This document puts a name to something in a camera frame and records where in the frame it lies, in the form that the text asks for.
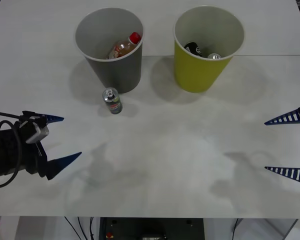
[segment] black cable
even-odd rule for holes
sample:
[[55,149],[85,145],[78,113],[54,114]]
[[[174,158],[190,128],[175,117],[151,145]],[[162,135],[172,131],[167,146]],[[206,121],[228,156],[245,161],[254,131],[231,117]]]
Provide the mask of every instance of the black cable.
[[3,124],[8,124],[13,133],[14,133],[14,136],[15,136],[15,140],[16,140],[16,144],[17,144],[17,151],[18,151],[18,159],[17,159],[17,162],[16,162],[16,165],[15,165],[15,169],[14,169],[14,172],[12,174],[12,176],[10,177],[10,179],[8,181],[6,181],[5,183],[3,184],[0,184],[0,188],[3,188],[5,186],[7,186],[9,183],[11,183],[15,177],[17,176],[18,172],[19,172],[19,168],[20,168],[20,165],[21,165],[21,160],[22,160],[22,145],[21,145],[21,140],[20,140],[20,137],[18,135],[18,131],[16,129],[16,127],[8,120],[3,120],[0,122],[0,131],[1,131],[1,127]]
[[232,240],[234,240],[234,237],[235,237],[235,230],[236,230],[236,228],[237,228],[238,220],[239,220],[239,218],[236,219],[235,224],[234,224],[233,234],[232,234]]
[[79,238],[80,240],[82,240],[81,237],[79,236],[79,234],[77,233],[77,231],[75,230],[74,226],[72,226],[71,222],[69,222],[68,218],[67,218],[66,216],[65,216],[64,218],[65,218],[65,220],[70,224],[70,226],[72,227],[73,231],[75,231],[75,233],[76,233],[76,235],[78,236],[78,238]]
[[92,233],[92,222],[94,220],[94,217],[90,217],[90,237],[91,237],[91,240],[95,240],[94,238],[94,234]]
[[4,112],[0,112],[0,116],[13,118],[13,119],[19,119],[19,120],[23,120],[23,121],[35,122],[34,119],[28,118],[26,116],[17,116],[17,115],[13,115],[13,114],[9,114],[9,113],[4,113]]
[[80,226],[81,232],[82,232],[82,234],[83,234],[85,240],[88,240],[88,238],[87,238],[87,236],[86,236],[84,230],[82,229],[81,222],[80,222],[80,218],[79,218],[79,217],[77,217],[77,218],[78,218],[78,222],[79,222],[79,226]]

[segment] white table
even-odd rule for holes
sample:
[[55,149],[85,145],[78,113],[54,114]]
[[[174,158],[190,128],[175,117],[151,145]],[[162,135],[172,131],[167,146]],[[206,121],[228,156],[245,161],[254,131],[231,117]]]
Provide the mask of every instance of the white table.
[[300,183],[264,169],[300,167],[300,124],[264,125],[300,107],[300,56],[234,57],[203,94],[175,84],[171,57],[144,57],[119,115],[79,55],[10,64],[0,111],[65,117],[48,157],[83,154],[51,181],[21,171],[0,216],[300,218]]
[[246,42],[238,53],[300,55],[300,13],[295,0],[1,0],[0,55],[4,63],[19,55],[72,56],[75,26],[86,14],[104,7],[136,13],[145,28],[144,56],[174,54],[173,25],[184,11],[222,7],[241,19]]

